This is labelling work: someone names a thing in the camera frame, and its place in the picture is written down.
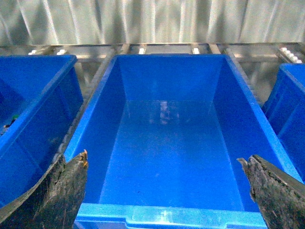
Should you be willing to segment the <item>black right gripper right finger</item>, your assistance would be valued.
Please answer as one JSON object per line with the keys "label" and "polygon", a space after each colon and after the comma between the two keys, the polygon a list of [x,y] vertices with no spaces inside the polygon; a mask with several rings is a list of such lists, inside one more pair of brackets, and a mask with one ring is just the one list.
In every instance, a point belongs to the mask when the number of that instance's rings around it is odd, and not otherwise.
{"label": "black right gripper right finger", "polygon": [[269,229],[305,227],[305,185],[274,164],[252,155],[238,158],[250,185],[250,197]]}

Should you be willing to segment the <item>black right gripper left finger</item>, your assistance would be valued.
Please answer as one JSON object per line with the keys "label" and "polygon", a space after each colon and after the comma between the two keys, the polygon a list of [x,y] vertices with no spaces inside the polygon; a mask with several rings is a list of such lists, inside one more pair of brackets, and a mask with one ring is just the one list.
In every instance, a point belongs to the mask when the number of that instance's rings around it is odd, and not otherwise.
{"label": "black right gripper left finger", "polygon": [[0,209],[2,229],[72,229],[85,196],[88,152],[60,154],[27,192]]}

